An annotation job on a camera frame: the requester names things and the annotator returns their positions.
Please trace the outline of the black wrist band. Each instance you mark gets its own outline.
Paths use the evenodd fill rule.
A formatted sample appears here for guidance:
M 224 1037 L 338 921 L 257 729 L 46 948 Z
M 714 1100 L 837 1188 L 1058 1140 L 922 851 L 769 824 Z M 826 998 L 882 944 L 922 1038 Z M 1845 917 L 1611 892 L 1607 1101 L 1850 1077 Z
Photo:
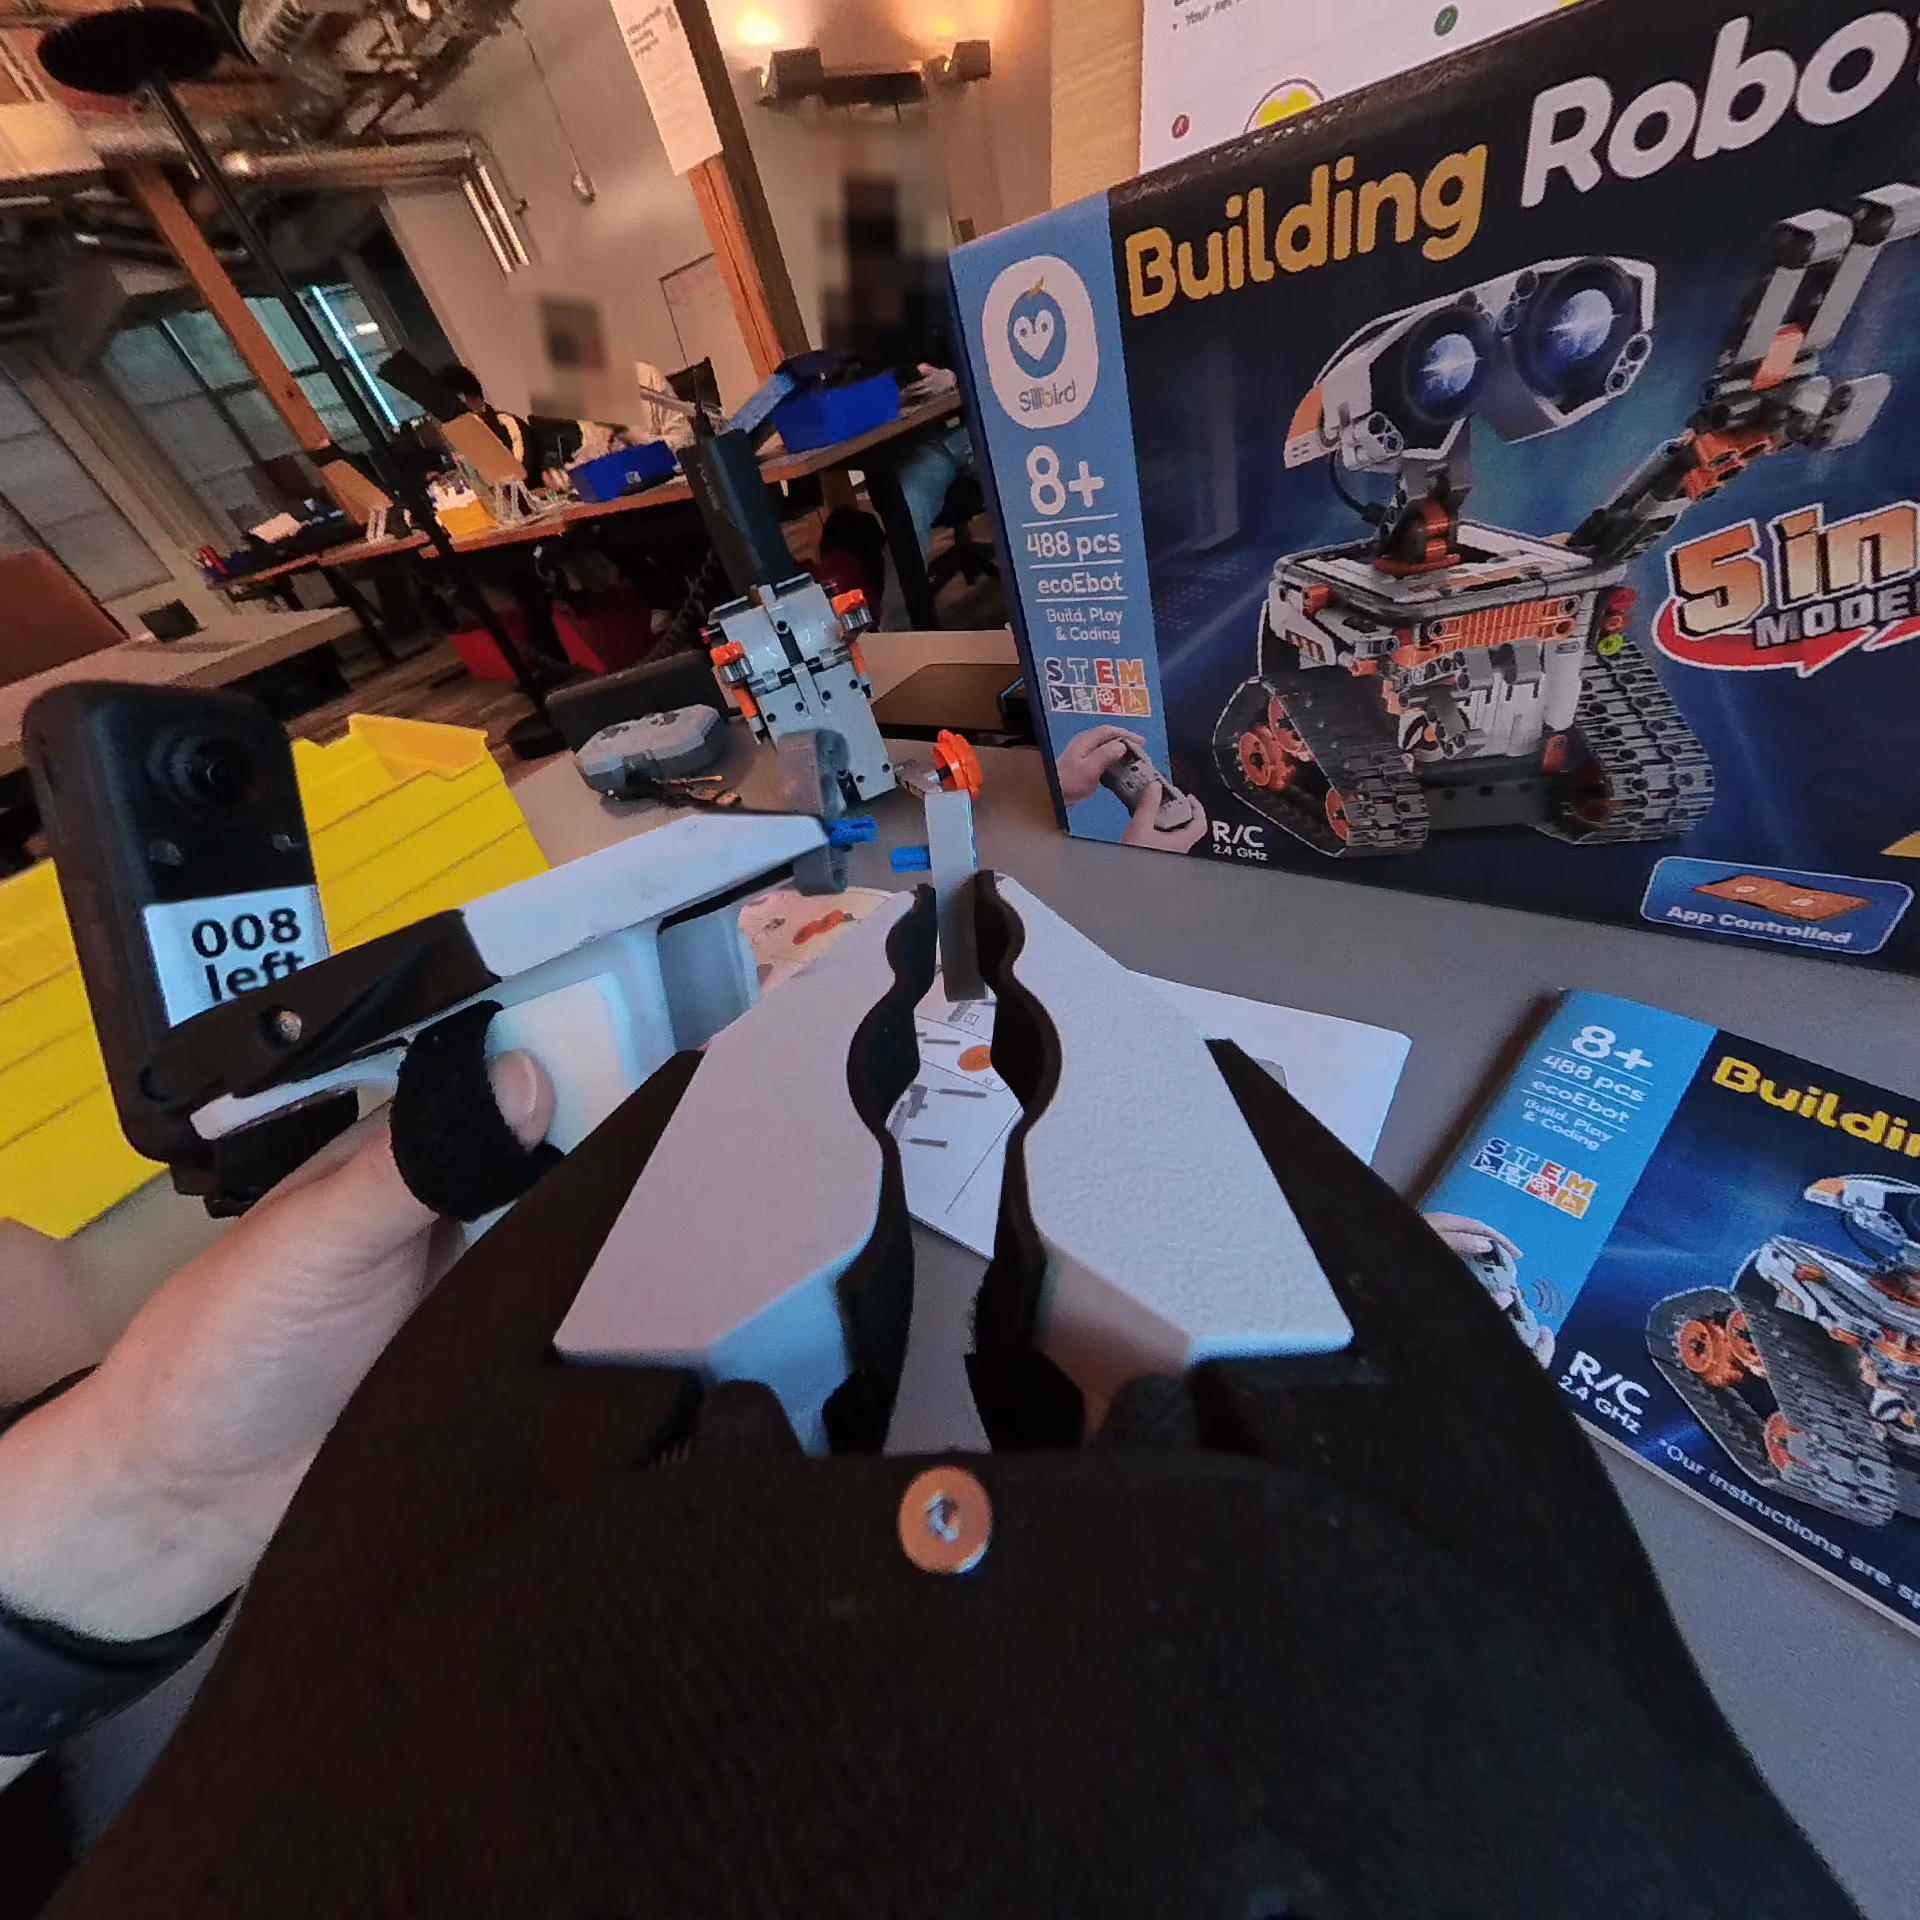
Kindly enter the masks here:
M 3 1602 L 3 1758 L 33 1758 L 119 1713 L 212 1643 L 237 1593 L 136 1643 L 101 1641 Z

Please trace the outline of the grey holed beam with blue pin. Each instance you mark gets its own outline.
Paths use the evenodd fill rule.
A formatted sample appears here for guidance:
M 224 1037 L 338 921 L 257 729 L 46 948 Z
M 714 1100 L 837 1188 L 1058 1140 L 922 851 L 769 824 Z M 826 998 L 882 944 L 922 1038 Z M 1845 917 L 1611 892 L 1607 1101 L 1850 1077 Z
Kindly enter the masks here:
M 846 851 L 876 838 L 873 801 L 897 785 L 889 749 L 870 722 L 786 733 L 774 749 L 782 806 L 813 815 L 826 835 L 792 862 L 792 882 L 805 897 L 835 897 L 846 888 Z

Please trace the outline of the robot kit box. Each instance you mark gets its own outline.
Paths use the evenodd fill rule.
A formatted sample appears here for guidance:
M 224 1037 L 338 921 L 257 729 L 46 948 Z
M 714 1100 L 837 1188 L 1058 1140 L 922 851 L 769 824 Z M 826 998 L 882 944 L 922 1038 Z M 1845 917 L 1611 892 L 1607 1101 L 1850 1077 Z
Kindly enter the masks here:
M 1918 970 L 1913 4 L 1583 4 L 948 271 L 1071 834 Z

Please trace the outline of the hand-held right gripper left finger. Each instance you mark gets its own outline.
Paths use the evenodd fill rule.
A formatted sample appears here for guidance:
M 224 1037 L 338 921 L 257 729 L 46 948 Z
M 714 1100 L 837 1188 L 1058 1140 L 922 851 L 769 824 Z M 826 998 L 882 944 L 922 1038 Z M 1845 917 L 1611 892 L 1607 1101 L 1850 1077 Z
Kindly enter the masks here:
M 835 1281 L 873 1234 L 882 1188 L 850 1048 L 895 981 L 883 944 L 909 905 L 883 897 L 707 1045 L 557 1353 L 764 1383 L 805 1452 L 826 1452 L 822 1410 L 853 1364 Z

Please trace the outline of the blue instruction booklet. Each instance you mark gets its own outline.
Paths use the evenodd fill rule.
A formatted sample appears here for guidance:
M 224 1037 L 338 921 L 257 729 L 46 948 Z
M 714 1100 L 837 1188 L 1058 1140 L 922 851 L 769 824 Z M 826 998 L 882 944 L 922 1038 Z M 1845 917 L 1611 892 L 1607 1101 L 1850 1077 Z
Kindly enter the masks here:
M 1567 994 L 1428 1193 L 1571 1410 L 1918 1628 L 1918 1101 Z

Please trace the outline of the grey battery motor unit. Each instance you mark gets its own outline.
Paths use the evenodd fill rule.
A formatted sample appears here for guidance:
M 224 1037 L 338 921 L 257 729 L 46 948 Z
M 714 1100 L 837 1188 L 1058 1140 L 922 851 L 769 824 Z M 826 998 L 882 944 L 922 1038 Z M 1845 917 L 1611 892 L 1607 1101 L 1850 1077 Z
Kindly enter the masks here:
M 659 799 L 712 779 L 724 742 L 726 722 L 712 706 L 669 706 L 601 728 L 574 749 L 574 766 L 603 799 Z

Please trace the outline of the partly built toy robot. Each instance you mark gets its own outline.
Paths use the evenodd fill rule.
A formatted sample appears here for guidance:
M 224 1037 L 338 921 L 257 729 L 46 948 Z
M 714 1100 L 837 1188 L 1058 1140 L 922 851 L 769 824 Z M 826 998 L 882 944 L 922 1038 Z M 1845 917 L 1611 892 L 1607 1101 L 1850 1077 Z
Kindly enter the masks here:
M 837 786 L 853 812 L 895 789 L 857 646 L 870 626 L 862 589 L 830 593 L 816 579 L 796 575 L 720 605 L 703 629 L 714 682 L 756 738 L 784 743 L 816 733 L 837 736 Z

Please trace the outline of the black floor lamp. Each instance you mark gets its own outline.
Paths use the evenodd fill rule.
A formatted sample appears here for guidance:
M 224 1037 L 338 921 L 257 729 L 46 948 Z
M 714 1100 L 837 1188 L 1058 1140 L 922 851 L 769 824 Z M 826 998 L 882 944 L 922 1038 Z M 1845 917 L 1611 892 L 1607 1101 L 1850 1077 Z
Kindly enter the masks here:
M 255 268 L 268 280 L 275 297 L 285 306 L 288 321 L 312 349 L 321 371 L 331 380 L 344 407 L 354 417 L 357 432 L 368 443 L 380 493 L 405 506 L 417 532 L 427 536 L 430 546 L 441 555 L 453 589 L 465 600 L 477 623 L 490 629 L 500 656 L 511 662 L 516 683 L 533 706 L 533 716 L 505 733 L 516 759 L 533 761 L 561 753 L 564 738 L 551 728 L 528 653 L 518 646 L 500 626 L 491 605 L 473 579 L 465 559 L 453 550 L 453 537 L 437 523 L 430 495 L 420 490 L 414 476 L 401 467 L 391 432 L 385 432 L 380 417 L 362 402 L 344 360 L 338 360 L 327 344 L 327 334 L 321 334 L 321 330 L 312 324 L 294 283 L 277 266 L 268 243 L 255 228 L 242 203 L 234 198 L 221 164 L 174 94 L 176 80 L 204 80 L 221 60 L 221 37 L 215 25 L 199 15 L 179 8 L 103 8 L 81 15 L 66 25 L 42 34 L 36 60 L 53 84 L 78 91 L 112 98 L 149 91 L 154 98 L 161 115 L 179 141 L 186 160 L 212 193 L 239 246 L 247 246 Z M 186 214 L 179 195 L 171 188 L 166 174 L 158 165 L 145 165 L 135 168 L 128 184 L 176 256 L 179 266 L 204 293 L 206 306 L 221 317 L 221 326 L 229 333 L 234 349 L 249 360 L 257 386 L 275 399 L 275 407 L 284 412 L 294 439 L 321 463 L 330 493 L 340 497 L 347 512 L 372 516 L 372 506 L 354 505 L 354 497 L 362 493 L 357 470 L 347 463 L 344 449 L 334 443 L 331 432 L 327 432 L 312 403 L 298 399 L 291 371 L 267 369 L 267 354 L 272 349 L 267 333 L 251 321 L 247 301 L 237 296 L 237 287 L 229 280 L 199 227 Z

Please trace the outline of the metal air duct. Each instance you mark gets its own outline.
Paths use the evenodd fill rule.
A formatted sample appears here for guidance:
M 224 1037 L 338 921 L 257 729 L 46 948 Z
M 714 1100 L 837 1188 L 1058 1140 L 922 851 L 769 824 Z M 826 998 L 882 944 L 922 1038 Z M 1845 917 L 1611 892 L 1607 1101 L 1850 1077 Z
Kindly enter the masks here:
M 524 261 L 518 203 L 491 168 L 491 151 L 465 131 L 412 131 L 357 143 L 237 143 L 206 135 L 221 168 L 261 195 L 317 195 L 385 188 L 420 195 L 464 193 Z M 112 180 L 136 165 L 179 165 L 179 141 L 161 118 L 81 123 L 58 107 L 3 108 L 3 251 L 25 261 L 19 276 L 52 276 L 66 256 L 171 266 L 162 243 L 119 213 Z

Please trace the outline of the short grey toy beam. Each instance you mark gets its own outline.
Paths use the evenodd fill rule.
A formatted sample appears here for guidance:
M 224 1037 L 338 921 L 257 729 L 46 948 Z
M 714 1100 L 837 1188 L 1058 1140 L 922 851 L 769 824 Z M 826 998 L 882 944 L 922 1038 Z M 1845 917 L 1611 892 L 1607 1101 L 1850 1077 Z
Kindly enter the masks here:
M 925 781 L 919 786 L 925 804 L 925 845 L 902 845 L 889 852 L 892 874 L 928 874 L 939 917 L 939 959 L 945 975 L 945 997 L 989 998 L 979 957 L 975 957 L 975 824 L 972 796 L 960 786 L 942 786 Z

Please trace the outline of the black flat case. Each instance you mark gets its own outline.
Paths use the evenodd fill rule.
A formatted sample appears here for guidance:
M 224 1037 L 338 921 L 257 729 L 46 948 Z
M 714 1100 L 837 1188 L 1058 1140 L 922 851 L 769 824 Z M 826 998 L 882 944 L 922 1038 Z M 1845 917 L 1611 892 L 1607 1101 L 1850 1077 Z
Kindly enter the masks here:
M 707 653 L 656 653 L 636 666 L 557 686 L 546 699 L 546 712 L 564 746 L 577 753 L 606 728 L 694 705 L 719 716 L 733 711 Z

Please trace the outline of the white paper notice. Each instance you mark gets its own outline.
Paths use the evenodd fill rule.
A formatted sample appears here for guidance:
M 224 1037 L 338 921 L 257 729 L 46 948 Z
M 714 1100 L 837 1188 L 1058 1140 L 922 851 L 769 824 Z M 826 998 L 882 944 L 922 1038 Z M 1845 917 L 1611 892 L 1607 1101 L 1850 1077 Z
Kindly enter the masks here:
M 684 178 L 709 157 L 719 157 L 720 131 L 697 60 L 691 58 L 681 5 L 613 0 L 613 18 L 644 88 L 669 173 Z

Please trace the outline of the long wooden work table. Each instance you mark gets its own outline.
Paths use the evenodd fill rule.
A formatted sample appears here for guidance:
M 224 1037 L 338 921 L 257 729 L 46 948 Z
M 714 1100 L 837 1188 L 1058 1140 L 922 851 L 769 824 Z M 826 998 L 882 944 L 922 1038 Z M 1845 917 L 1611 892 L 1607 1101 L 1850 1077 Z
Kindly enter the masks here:
M 942 396 L 919 399 L 909 407 L 902 407 L 895 422 L 883 422 L 876 429 L 863 436 L 853 436 L 850 440 L 835 440 L 822 449 L 810 453 L 782 453 L 777 457 L 764 457 L 759 463 L 759 479 L 772 486 L 772 490 L 786 490 L 797 485 L 802 479 L 810 476 L 825 476 L 830 470 L 855 470 L 855 472 L 876 472 L 879 470 L 879 449 L 925 429 L 935 426 L 942 422 L 950 422 L 960 412 L 960 396 L 958 390 L 945 390 Z M 453 537 L 453 550 L 457 552 L 481 552 L 491 546 L 505 546 L 505 543 L 527 543 L 527 540 L 543 540 L 556 537 L 564 529 L 571 529 L 577 523 L 606 519 L 606 516 L 629 516 L 629 512 L 646 512 L 656 506 L 666 505 L 689 505 L 691 490 L 686 485 L 684 472 L 674 472 L 671 479 L 640 490 L 640 493 L 626 493 L 614 502 L 606 505 L 587 505 L 587 502 L 570 502 L 564 506 L 551 506 L 537 516 L 527 516 L 511 523 L 491 523 L 475 536 L 457 536 Z M 251 575 L 237 575 L 216 580 L 216 593 L 225 596 L 231 605 L 242 599 L 257 599 L 277 580 L 304 575 L 305 570 L 321 570 L 321 567 L 347 567 L 347 565 L 360 565 L 368 559 L 395 559 L 395 555 L 408 555 L 430 546 L 427 536 L 391 536 L 380 540 L 348 540 L 348 543 L 334 543 L 322 552 L 314 555 L 301 555 L 284 565 L 272 565 L 261 572 Z

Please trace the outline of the wooden backboard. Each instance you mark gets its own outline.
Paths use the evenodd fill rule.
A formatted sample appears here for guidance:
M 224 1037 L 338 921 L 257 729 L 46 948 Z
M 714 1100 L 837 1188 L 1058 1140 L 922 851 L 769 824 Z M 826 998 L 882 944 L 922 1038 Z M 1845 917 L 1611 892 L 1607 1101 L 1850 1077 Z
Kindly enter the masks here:
M 1051 4 L 1051 203 L 1138 174 L 1144 4 Z

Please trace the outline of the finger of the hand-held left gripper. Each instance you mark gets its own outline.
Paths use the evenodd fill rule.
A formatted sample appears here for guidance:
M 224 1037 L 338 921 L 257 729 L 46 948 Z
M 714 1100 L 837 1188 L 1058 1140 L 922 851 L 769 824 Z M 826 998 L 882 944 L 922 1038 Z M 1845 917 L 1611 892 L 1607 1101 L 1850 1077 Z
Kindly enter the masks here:
M 464 908 L 497 978 L 504 1041 L 537 1058 L 669 1058 L 759 1002 L 739 902 L 786 874 L 846 885 L 805 812 L 689 812 Z

